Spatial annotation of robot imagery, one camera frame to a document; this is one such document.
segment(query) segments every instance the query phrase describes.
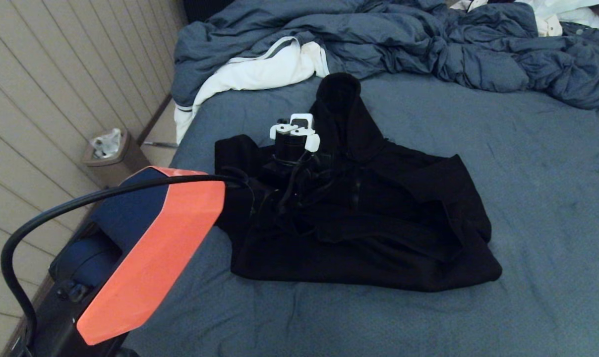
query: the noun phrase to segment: trash can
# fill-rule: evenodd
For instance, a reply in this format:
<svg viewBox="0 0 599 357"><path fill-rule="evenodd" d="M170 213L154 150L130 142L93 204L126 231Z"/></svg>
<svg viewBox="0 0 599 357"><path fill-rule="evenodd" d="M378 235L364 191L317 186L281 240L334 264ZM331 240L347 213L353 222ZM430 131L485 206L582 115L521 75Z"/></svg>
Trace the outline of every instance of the trash can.
<svg viewBox="0 0 599 357"><path fill-rule="evenodd" d="M109 131L104 131L96 136L108 133ZM147 160L132 135L125 129L121 129L121 141L116 154L106 159L98 158L95 156L95 148L88 144L82 162L102 181L105 187L118 186L134 172L150 165L150 161Z"/></svg>

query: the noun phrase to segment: mattress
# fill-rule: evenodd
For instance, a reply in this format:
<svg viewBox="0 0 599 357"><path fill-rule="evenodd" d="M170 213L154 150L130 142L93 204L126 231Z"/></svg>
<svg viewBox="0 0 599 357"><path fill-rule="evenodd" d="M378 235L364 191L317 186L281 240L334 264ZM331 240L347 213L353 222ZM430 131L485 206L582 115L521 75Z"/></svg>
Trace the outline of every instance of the mattress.
<svg viewBox="0 0 599 357"><path fill-rule="evenodd" d="M320 78L207 100L171 167L213 172L214 142L305 113ZM214 228L125 346L150 356L599 356L599 109L430 75L373 75L361 97L393 142L460 154L492 223L496 282L438 293L246 280Z"/></svg>

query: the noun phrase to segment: wall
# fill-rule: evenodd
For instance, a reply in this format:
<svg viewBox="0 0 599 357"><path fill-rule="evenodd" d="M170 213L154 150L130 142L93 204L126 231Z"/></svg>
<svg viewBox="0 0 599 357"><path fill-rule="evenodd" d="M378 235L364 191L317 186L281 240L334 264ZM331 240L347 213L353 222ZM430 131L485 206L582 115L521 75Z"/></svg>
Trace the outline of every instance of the wall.
<svg viewBox="0 0 599 357"><path fill-rule="evenodd" d="M170 90L179 0L0 0L0 250L47 208L98 189L87 139L138 136ZM15 266L28 294L87 209L37 229ZM0 352L21 316L0 275Z"/></svg>

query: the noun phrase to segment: black power cord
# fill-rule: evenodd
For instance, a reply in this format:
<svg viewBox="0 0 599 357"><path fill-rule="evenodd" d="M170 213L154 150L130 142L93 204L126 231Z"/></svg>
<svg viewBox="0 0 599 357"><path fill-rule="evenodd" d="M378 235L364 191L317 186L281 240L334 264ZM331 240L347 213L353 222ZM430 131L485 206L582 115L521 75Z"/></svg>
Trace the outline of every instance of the black power cord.
<svg viewBox="0 0 599 357"><path fill-rule="evenodd" d="M16 230L15 233L13 233L11 237L9 237L9 239L6 241L6 243L4 244L4 248L2 248L0 265L2 267L2 275L4 276L4 281L6 282L12 294L15 296L16 300L20 304L20 307L23 310L24 316L27 321L25 341L23 344L23 346L25 346L24 352L27 353L28 356L32 355L29 348L31 348L33 345L33 338L37 330L37 316L33 304L30 302L30 299L24 292L24 289L21 287L20 283L18 282L18 278L15 275L15 270L13 269L13 254L15 253L15 249L18 246L18 244L21 242L21 240L24 239L24 237L26 237L28 233L31 233L35 228L41 226L47 221L50 221L51 219L54 219L55 217L70 212L71 210L75 210L76 208L95 203L96 201L101 201L102 199L118 196L120 194L125 194L129 192L134 192L137 190L148 189L150 187L155 186L200 181L223 181L226 183L236 183L243 187L248 187L247 183L244 180L231 176L190 175L156 178L153 180L132 183L130 185L114 187L112 189L105 189L98 192L93 192L91 194L87 194L86 196L78 197L76 199L73 199L72 201L68 201L55 208L51 208L48 211L40 213L39 215L37 215L37 217L31 219L30 221L23 224L23 226L18 228L18 230Z"/></svg>

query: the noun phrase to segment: white device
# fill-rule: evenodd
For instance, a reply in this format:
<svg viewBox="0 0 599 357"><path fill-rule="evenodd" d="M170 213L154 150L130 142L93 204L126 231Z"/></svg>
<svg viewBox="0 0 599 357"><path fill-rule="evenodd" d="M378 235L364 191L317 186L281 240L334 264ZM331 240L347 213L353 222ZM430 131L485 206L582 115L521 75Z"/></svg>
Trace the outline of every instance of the white device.
<svg viewBox="0 0 599 357"><path fill-rule="evenodd" d="M319 135L313 129L313 115L311 113L301 113L291 115L289 124L276 124L271 127L268 136L275 140L275 136L293 135L306 136L304 149L310 152L316 152L319 149Z"/></svg>

